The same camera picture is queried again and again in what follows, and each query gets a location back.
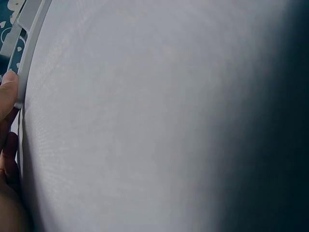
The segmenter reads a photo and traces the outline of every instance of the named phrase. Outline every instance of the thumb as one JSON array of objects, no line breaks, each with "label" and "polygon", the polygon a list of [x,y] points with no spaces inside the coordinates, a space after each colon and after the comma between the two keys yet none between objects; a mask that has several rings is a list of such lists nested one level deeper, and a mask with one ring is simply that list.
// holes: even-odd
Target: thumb
[{"label": "thumb", "polygon": [[0,122],[11,112],[17,99],[18,77],[13,71],[8,71],[0,86]]}]

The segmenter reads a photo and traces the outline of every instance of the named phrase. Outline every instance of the blue patterned fabric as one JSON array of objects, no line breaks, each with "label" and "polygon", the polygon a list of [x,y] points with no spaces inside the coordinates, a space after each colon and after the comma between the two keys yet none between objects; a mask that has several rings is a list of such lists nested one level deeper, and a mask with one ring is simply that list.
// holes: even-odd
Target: blue patterned fabric
[{"label": "blue patterned fabric", "polygon": [[[0,0],[0,49],[6,35],[10,32],[25,0]],[[10,69],[18,71],[20,60],[25,48],[25,39],[19,37]]]}]

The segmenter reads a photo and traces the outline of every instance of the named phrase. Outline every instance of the white fabric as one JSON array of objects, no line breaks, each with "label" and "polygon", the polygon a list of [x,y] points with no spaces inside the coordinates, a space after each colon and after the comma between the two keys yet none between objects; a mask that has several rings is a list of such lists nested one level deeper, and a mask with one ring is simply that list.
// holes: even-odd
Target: white fabric
[{"label": "white fabric", "polygon": [[292,3],[53,0],[24,106],[37,230],[223,231]]}]

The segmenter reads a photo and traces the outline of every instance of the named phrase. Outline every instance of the heart pattern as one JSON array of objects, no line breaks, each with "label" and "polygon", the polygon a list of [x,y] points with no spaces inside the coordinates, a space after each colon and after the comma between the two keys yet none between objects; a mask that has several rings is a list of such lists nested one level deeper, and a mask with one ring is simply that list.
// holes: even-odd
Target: heart pattern
[{"label": "heart pattern", "polygon": [[0,28],[4,28],[5,27],[5,24],[6,24],[6,21],[3,21],[0,23]]},{"label": "heart pattern", "polygon": [[[24,2],[25,0],[0,0],[0,49]],[[24,48],[25,38],[20,37],[9,67],[14,72],[18,72]]]}]

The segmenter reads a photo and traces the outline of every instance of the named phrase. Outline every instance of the hand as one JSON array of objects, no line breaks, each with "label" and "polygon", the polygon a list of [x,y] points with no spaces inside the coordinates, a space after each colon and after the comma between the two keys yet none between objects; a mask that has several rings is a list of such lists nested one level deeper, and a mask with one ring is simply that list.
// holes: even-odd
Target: hand
[{"label": "hand", "polygon": [[14,108],[18,91],[17,75],[9,71],[0,86],[0,231],[29,231],[30,220],[20,199],[15,155],[18,137],[9,129],[18,113]]}]

